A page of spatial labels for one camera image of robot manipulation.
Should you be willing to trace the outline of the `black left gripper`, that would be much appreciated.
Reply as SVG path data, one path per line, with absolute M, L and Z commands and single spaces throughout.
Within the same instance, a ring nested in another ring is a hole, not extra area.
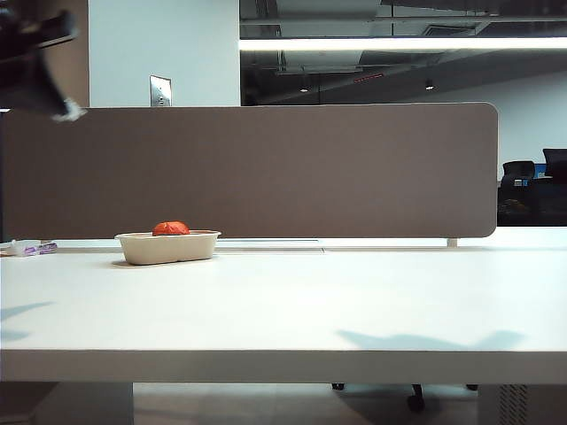
M 87 110 L 55 82 L 43 50 L 72 41 L 78 28 L 72 13 L 25 23 L 12 9 L 1 10 L 1 107 L 40 111 L 56 122 L 74 122 Z

